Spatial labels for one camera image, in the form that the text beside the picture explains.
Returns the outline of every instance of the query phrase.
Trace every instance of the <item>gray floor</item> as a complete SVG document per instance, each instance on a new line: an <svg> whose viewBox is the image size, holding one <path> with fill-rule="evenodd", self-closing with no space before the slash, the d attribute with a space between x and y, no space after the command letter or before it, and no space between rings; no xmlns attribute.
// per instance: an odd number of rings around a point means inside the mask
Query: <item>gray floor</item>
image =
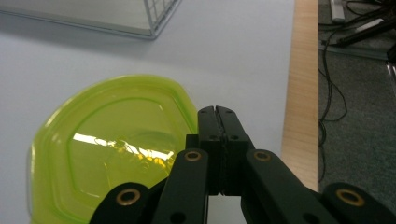
<svg viewBox="0 0 396 224"><path fill-rule="evenodd" d="M319 1L319 22L330 23L327 1ZM326 35L319 33L319 39ZM396 42L396 35L383 34L358 46L386 49L390 40ZM319 51L319 68L323 68L321 54ZM366 190L396 214L396 98L386 63L332 52L327 59L332 81L346 97L348 113L338 122L325 123L327 169L320 190L333 182L347 182ZM326 80L319 75L319 115L326 101ZM343 111L341 97L333 91L328 118Z"/></svg>

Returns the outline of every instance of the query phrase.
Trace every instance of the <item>wooden strip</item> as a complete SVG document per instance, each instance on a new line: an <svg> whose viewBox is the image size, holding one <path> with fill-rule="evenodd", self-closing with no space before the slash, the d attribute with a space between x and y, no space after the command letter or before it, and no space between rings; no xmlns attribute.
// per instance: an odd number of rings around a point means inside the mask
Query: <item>wooden strip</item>
<svg viewBox="0 0 396 224"><path fill-rule="evenodd" d="M295 0L282 161L318 190L318 2Z"/></svg>

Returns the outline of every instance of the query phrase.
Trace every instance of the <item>yellow-green plastic lid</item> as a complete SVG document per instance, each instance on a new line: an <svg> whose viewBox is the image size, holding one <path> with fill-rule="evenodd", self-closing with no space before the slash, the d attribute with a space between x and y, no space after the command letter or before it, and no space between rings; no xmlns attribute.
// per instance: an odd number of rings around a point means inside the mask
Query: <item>yellow-green plastic lid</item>
<svg viewBox="0 0 396 224"><path fill-rule="evenodd" d="M115 77L80 92L32 144L32 223L89 223L117 185L153 187L196 125L189 96L168 78Z"/></svg>

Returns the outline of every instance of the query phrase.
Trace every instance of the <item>white table surface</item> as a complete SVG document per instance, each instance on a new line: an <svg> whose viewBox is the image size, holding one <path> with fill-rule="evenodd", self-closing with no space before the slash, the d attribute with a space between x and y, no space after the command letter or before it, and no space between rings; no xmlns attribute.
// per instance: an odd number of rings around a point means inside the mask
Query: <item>white table surface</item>
<svg viewBox="0 0 396 224"><path fill-rule="evenodd" d="M231 108L257 148L280 155L293 0L183 0L154 41L0 14L0 223L28 223L27 155L70 96L125 74L179 82L199 109ZM243 223L210 198L208 223Z"/></svg>

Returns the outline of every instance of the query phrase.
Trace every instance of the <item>green plastic container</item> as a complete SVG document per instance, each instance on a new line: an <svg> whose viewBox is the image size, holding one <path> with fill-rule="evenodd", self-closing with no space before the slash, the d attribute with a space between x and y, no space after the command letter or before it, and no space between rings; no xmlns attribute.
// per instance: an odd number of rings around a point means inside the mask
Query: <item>green plastic container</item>
<svg viewBox="0 0 396 224"><path fill-rule="evenodd" d="M126 182L151 188L169 175L196 109L175 81L116 77L67 100L32 144L32 223L88 223Z"/></svg>

